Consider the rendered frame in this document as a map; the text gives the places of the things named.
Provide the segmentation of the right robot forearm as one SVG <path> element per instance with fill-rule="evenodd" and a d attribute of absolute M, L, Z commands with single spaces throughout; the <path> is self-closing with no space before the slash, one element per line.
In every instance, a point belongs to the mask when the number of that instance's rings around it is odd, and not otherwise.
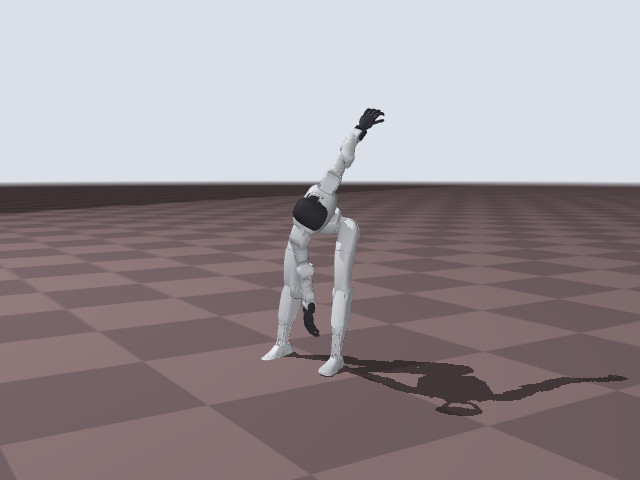
<path fill-rule="evenodd" d="M 298 267 L 296 268 L 296 273 L 297 273 L 298 285 L 300 286 L 301 297 L 303 300 L 302 301 L 303 307 L 306 310 L 308 310 L 308 305 L 311 302 L 313 302 L 316 307 L 316 301 L 314 300 L 314 291 L 312 287 L 312 278 L 309 277 L 303 280 L 302 273 Z"/>

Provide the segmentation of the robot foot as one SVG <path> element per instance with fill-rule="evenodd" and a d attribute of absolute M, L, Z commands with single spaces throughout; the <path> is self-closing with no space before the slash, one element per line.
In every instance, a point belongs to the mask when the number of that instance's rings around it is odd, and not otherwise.
<path fill-rule="evenodd" d="M 340 360 L 337 361 L 336 356 L 334 358 L 329 358 L 329 360 L 319 368 L 318 372 L 325 376 L 332 376 L 336 374 L 341 368 L 344 367 L 344 359 L 341 356 Z"/>
<path fill-rule="evenodd" d="M 281 345 L 281 344 L 280 344 Z M 274 347 L 261 359 L 262 360 L 273 360 L 277 358 L 281 358 L 285 355 L 293 353 L 293 347 L 290 342 L 287 342 L 285 347 L 280 347 L 279 345 L 274 345 Z"/>

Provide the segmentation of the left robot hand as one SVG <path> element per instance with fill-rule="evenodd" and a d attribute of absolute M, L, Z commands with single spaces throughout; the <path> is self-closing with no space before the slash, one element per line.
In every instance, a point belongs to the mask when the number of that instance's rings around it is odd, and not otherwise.
<path fill-rule="evenodd" d="M 378 113 L 379 112 L 379 113 Z M 368 113 L 368 114 L 367 114 Z M 377 114 L 376 114 L 377 113 Z M 376 114 L 376 115 L 375 115 Z M 355 128 L 362 130 L 361 134 L 359 135 L 359 140 L 361 141 L 364 136 L 367 133 L 367 129 L 371 128 L 372 125 L 377 124 L 377 123 L 381 123 L 384 122 L 384 119 L 380 119 L 375 121 L 376 118 L 378 118 L 380 115 L 384 116 L 384 113 L 381 112 L 380 110 L 376 110 L 376 109 L 370 109 L 367 108 L 366 111 L 363 113 L 363 115 L 360 118 L 359 121 L 359 125 L 356 125 Z M 355 129 L 354 128 L 354 129 Z"/>

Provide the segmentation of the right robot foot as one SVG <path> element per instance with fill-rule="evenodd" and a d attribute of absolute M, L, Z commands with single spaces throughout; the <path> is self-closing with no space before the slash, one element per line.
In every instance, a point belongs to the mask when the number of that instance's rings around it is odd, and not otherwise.
<path fill-rule="evenodd" d="M 281 344 L 280 344 L 281 345 Z M 274 345 L 274 347 L 261 359 L 262 360 L 273 360 L 277 358 L 281 358 L 285 355 L 293 353 L 293 347 L 290 342 L 287 342 L 285 347 L 280 347 L 279 345 Z"/>

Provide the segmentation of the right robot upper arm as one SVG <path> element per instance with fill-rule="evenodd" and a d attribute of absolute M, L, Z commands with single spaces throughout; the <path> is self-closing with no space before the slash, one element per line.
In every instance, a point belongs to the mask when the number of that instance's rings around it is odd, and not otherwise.
<path fill-rule="evenodd" d="M 294 225 L 289 242 L 292 245 L 294 259 L 302 273 L 303 280 L 314 275 L 313 265 L 308 263 L 308 245 L 310 241 L 311 235 L 304 229 Z"/>

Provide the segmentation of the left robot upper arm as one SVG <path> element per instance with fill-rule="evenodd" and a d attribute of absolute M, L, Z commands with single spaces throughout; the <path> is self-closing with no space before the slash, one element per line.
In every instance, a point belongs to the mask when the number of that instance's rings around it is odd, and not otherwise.
<path fill-rule="evenodd" d="M 355 158 L 354 158 L 355 159 Z M 335 192 L 342 180 L 345 169 L 349 168 L 353 160 L 347 160 L 343 157 L 342 151 L 339 152 L 332 162 L 328 171 L 324 174 L 320 181 L 320 189 L 330 195 Z"/>

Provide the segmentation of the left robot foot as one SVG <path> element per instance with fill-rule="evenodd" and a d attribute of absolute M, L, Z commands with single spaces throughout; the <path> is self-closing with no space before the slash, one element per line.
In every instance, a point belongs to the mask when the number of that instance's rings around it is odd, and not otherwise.
<path fill-rule="evenodd" d="M 336 374 L 341 368 L 344 367 L 344 359 L 341 356 L 340 360 L 337 361 L 336 356 L 334 358 L 329 358 L 329 360 L 319 368 L 318 372 L 325 376 L 332 376 Z"/>

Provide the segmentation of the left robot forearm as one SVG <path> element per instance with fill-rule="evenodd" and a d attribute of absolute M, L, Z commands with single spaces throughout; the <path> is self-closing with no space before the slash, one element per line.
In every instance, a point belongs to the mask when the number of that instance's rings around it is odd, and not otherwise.
<path fill-rule="evenodd" d="M 360 142 L 359 135 L 361 132 L 362 130 L 355 128 L 351 133 L 345 136 L 344 143 L 340 147 L 340 152 L 342 151 L 342 155 L 345 159 L 353 160 L 355 158 L 355 147 L 358 142 Z"/>

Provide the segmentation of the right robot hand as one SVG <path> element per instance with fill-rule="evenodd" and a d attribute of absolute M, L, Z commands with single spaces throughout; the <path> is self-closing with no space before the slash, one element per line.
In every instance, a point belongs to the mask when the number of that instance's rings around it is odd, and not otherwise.
<path fill-rule="evenodd" d="M 313 302 L 309 303 L 308 310 L 306 310 L 303 307 L 303 312 L 304 312 L 304 316 L 303 316 L 304 326 L 307 329 L 307 331 L 315 337 L 320 336 L 319 334 L 317 334 L 319 333 L 319 330 L 316 328 L 316 326 L 313 323 L 314 321 L 313 313 L 315 312 L 315 304 Z"/>

